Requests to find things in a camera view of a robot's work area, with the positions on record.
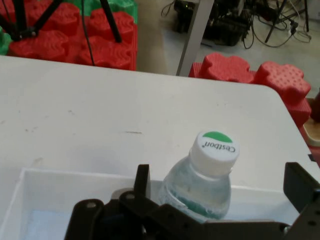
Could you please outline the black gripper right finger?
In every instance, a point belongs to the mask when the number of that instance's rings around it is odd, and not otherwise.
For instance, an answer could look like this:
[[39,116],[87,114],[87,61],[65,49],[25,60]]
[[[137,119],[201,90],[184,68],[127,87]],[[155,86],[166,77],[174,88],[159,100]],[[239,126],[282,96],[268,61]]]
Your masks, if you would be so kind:
[[299,216],[284,234],[285,240],[320,239],[320,184],[297,162],[285,164],[283,192]]

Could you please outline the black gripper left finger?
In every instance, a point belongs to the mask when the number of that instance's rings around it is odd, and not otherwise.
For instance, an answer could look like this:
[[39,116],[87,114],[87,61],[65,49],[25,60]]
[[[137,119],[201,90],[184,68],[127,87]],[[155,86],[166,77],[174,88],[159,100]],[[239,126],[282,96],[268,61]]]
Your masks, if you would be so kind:
[[150,199],[150,167],[137,167],[133,188],[103,203],[76,203],[66,230],[68,240],[205,240],[203,224],[169,204]]

